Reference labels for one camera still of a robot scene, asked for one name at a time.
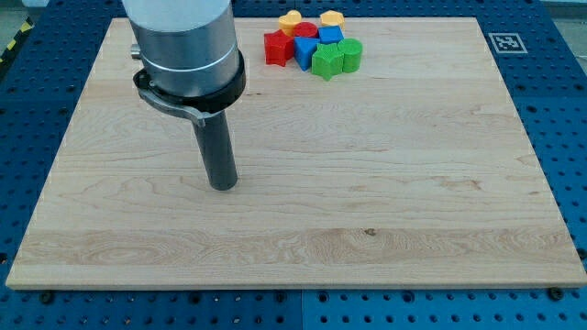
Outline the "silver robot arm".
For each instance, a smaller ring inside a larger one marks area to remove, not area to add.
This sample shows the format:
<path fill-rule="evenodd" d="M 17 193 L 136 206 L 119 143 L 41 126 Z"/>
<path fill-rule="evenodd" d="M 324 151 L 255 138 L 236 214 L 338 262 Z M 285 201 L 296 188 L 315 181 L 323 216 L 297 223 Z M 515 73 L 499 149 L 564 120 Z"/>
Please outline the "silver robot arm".
<path fill-rule="evenodd" d="M 143 63 L 138 95 L 192 122 L 210 185 L 238 181 L 225 111 L 244 92 L 245 62 L 229 0 L 123 0 Z"/>

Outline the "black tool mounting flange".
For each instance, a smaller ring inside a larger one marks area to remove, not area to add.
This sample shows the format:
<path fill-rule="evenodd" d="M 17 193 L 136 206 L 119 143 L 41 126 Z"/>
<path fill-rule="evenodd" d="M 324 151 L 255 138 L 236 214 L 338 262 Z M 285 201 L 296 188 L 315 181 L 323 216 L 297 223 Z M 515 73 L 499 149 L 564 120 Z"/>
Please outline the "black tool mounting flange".
<path fill-rule="evenodd" d="M 217 116 L 234 104 L 246 86 L 245 61 L 238 51 L 238 70 L 232 80 L 219 90 L 202 96 L 186 97 L 164 92 L 150 78 L 145 69 L 133 76 L 139 97 L 156 110 L 182 119 L 188 119 L 198 127 L 204 127 L 208 119 Z"/>

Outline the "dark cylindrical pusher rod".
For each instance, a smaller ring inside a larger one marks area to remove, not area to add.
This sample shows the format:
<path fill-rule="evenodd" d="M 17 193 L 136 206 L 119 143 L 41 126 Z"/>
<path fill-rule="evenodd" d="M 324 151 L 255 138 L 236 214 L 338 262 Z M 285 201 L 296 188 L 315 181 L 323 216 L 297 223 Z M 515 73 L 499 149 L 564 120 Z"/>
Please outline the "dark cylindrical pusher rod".
<path fill-rule="evenodd" d="M 194 134 L 205 166 L 209 184 L 227 191 L 238 181 L 226 113 L 217 112 L 202 124 L 194 124 Z"/>

